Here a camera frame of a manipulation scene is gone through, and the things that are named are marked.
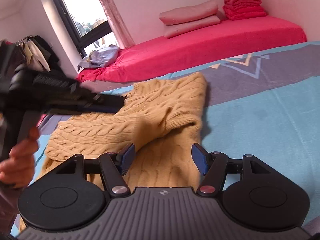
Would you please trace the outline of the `person's left hand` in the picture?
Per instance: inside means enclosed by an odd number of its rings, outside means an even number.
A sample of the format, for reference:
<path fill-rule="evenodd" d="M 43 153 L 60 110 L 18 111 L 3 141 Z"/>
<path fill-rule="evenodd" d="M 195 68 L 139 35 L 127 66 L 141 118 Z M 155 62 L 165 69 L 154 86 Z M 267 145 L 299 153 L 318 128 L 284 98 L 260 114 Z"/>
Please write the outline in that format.
<path fill-rule="evenodd" d="M 1 182 L 14 188 L 28 186 L 35 173 L 34 153 L 39 149 L 37 140 L 40 133 L 32 127 L 29 135 L 14 146 L 9 158 L 1 162 Z"/>

